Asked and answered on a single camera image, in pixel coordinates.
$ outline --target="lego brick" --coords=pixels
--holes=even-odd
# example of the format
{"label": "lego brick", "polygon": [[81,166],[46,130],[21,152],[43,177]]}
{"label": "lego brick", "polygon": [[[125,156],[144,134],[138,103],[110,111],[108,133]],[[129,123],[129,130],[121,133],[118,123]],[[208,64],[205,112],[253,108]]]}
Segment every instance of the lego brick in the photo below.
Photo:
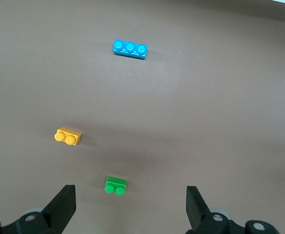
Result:
{"label": "lego brick", "polygon": [[145,59],[148,52],[148,46],[123,40],[115,40],[113,51],[116,55],[122,55],[136,59]]}
{"label": "lego brick", "polygon": [[64,141],[68,145],[76,145],[82,134],[68,128],[59,128],[55,134],[56,141]]}
{"label": "lego brick", "polygon": [[108,176],[104,190],[109,194],[115,192],[117,195],[121,196],[125,193],[126,183],[125,179]]}

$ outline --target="black bracket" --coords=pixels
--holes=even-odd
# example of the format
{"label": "black bracket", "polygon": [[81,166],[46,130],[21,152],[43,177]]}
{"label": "black bracket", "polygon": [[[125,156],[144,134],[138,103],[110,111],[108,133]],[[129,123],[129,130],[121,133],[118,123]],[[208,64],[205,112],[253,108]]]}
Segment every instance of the black bracket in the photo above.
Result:
{"label": "black bracket", "polygon": [[186,234],[279,234],[263,221],[250,220],[241,227],[223,214],[210,212],[195,186],[187,187],[186,210],[192,227]]}
{"label": "black bracket", "polygon": [[60,234],[76,210],[75,185],[66,185],[41,212],[23,215],[0,234]]}

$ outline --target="yellow lego brick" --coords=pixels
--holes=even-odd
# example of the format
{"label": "yellow lego brick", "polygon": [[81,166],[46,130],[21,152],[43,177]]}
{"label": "yellow lego brick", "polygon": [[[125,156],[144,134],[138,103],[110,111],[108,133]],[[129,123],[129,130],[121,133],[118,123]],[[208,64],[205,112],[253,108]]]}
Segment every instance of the yellow lego brick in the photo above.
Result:
{"label": "yellow lego brick", "polygon": [[55,134],[56,141],[64,141],[68,145],[76,145],[79,142],[82,133],[73,131],[68,128],[59,128]]}

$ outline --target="blue lego brick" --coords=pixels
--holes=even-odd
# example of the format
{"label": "blue lego brick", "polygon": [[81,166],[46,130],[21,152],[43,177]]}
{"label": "blue lego brick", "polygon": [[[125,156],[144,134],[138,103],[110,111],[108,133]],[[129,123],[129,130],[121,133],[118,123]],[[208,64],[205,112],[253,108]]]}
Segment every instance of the blue lego brick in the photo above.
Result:
{"label": "blue lego brick", "polygon": [[123,40],[115,40],[113,51],[116,55],[145,59],[147,56],[148,46]]}

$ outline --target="gray table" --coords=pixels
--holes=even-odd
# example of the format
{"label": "gray table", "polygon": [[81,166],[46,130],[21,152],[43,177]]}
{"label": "gray table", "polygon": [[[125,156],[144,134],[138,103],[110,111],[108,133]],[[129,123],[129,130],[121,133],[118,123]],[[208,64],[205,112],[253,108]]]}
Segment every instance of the gray table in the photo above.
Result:
{"label": "gray table", "polygon": [[[75,184],[64,234],[182,234],[196,185],[238,224],[285,233],[285,17],[261,13],[0,1],[2,224]],[[114,39],[148,45],[146,60],[114,55]],[[62,126],[82,132],[77,146],[54,140]],[[107,176],[128,180],[123,196]]]}

